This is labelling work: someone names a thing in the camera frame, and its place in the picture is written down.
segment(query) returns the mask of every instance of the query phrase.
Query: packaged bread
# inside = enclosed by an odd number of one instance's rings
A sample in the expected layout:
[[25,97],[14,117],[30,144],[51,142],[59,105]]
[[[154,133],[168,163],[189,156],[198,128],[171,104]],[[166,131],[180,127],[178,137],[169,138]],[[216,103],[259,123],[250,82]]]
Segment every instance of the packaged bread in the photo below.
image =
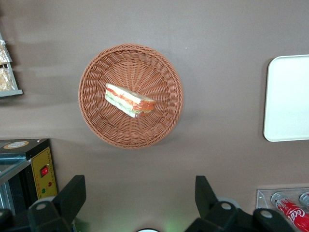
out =
[[109,83],[106,84],[105,99],[133,118],[152,113],[156,104],[147,96]]
[[0,91],[15,90],[10,72],[7,68],[0,68]]
[[0,64],[12,62],[12,59],[5,46],[5,41],[0,40]]

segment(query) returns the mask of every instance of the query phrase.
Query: bolt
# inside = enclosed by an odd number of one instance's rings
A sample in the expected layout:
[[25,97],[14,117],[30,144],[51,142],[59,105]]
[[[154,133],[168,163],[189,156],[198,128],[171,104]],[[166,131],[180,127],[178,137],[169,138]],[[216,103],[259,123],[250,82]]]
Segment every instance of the bolt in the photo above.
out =
[[42,203],[42,204],[39,204],[36,209],[37,210],[40,210],[40,209],[44,209],[46,207],[46,204]]
[[262,210],[261,215],[266,217],[266,218],[272,218],[272,214],[269,211]]
[[232,206],[228,203],[222,203],[221,207],[226,210],[230,210],[232,208]]

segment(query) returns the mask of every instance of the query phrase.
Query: coca-cola logo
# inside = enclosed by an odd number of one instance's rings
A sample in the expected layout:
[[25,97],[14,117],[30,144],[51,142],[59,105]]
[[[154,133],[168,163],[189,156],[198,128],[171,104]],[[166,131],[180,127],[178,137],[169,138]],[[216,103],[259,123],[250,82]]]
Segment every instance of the coca-cola logo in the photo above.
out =
[[287,217],[288,219],[294,224],[295,218],[299,215],[303,217],[305,215],[305,211],[301,208],[296,208],[288,212]]

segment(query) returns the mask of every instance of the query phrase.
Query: toaster oven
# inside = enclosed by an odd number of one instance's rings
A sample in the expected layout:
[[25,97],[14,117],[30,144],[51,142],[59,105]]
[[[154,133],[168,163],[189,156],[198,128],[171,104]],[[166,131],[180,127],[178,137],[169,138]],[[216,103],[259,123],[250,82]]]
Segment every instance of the toaster oven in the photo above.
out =
[[0,140],[0,209],[16,215],[56,195],[49,139]]

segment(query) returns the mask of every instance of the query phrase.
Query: metal rack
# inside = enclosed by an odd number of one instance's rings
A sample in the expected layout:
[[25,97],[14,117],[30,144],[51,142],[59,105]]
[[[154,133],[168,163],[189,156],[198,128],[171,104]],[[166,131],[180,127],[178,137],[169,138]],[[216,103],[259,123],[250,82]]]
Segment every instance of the metal rack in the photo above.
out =
[[14,90],[0,91],[0,97],[7,97],[7,96],[12,96],[12,95],[23,94],[23,91],[21,89],[18,89],[18,87],[17,87],[17,83],[16,83],[16,80],[15,80],[15,77],[14,77],[14,74],[13,74],[11,63],[8,62],[8,63],[5,63],[3,65],[0,65],[0,68],[1,67],[8,69],[8,72],[11,76],[11,80],[12,80],[12,83],[13,83]]

